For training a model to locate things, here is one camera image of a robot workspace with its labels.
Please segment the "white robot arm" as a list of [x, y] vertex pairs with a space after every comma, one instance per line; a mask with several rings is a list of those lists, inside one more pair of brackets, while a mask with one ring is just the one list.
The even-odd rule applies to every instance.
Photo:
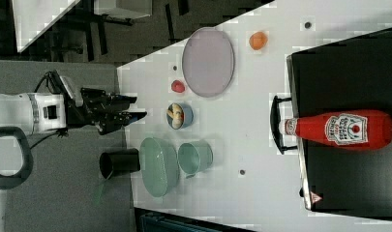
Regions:
[[83, 88], [76, 96], [46, 93], [0, 94], [0, 127], [18, 127], [26, 135], [94, 126], [100, 135], [143, 119], [129, 110], [135, 97]]

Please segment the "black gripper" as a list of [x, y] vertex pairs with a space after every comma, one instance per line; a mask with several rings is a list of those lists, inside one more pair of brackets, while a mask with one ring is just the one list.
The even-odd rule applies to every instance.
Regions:
[[110, 114], [109, 106], [112, 109], [127, 110], [136, 102], [137, 97], [109, 95], [105, 90], [92, 88], [82, 88], [80, 94], [81, 106], [76, 106], [74, 100], [67, 100], [66, 123], [69, 129], [95, 126], [99, 135], [105, 135], [127, 127], [147, 115], [146, 112], [128, 111]]

